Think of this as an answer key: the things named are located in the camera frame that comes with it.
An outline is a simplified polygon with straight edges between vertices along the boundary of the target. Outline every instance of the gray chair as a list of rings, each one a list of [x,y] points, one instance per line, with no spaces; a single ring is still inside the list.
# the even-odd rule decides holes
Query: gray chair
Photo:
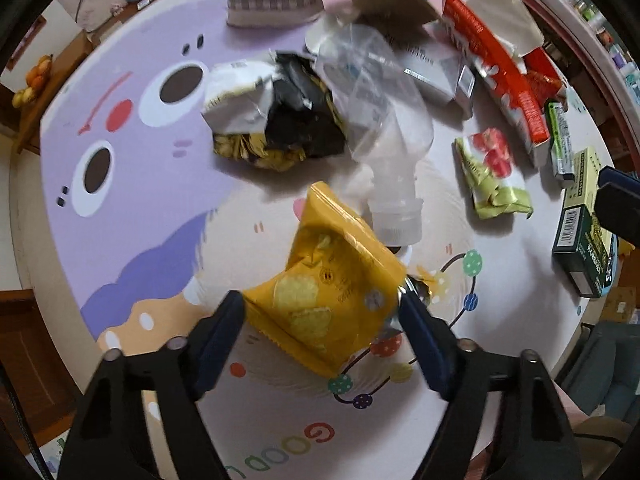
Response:
[[[588,415],[600,404],[607,416],[634,426],[640,420],[640,325],[598,323],[561,388]]]

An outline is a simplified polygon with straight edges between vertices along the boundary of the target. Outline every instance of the yellow snack bag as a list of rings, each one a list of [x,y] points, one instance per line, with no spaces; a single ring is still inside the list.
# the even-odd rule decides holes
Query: yellow snack bag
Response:
[[[398,304],[406,268],[324,182],[309,189],[287,267],[242,292],[247,319],[305,367],[334,378]]]

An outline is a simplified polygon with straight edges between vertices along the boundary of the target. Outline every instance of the blue ball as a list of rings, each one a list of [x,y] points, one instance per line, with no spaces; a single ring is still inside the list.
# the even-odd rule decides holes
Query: blue ball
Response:
[[[373,397],[369,394],[360,394],[353,399],[353,407],[358,410],[364,410],[373,404]]]
[[[465,296],[465,301],[463,302],[463,306],[465,310],[471,312],[475,310],[478,306],[478,296],[473,292],[471,294],[467,294]]]

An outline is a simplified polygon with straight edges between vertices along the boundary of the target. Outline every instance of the red curved line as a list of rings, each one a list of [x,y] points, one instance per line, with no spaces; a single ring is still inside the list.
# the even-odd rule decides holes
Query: red curved line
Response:
[[[120,86],[122,83],[124,83],[129,76],[133,74],[133,72],[127,72],[125,75],[121,76],[120,79],[118,79],[114,84],[112,84],[108,90],[104,93],[104,95],[102,97],[100,97],[100,99],[98,99],[97,104],[94,106],[94,108],[91,110],[91,115],[89,115],[89,118],[86,120],[86,122],[84,123],[84,125],[82,126],[82,128],[80,128],[78,130],[78,135],[82,135],[86,132],[88,132],[91,129],[91,121],[94,120],[95,115],[98,113],[98,110],[100,110],[100,108],[102,107],[102,105],[104,104],[104,102],[107,100],[107,98],[113,93],[113,91]]]

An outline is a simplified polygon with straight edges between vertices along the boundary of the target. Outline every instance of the purple bead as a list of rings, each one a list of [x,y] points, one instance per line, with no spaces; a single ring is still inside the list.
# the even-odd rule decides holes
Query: purple bead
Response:
[[[353,399],[353,407],[359,410],[364,410],[373,404],[373,397],[369,394],[360,394]]]

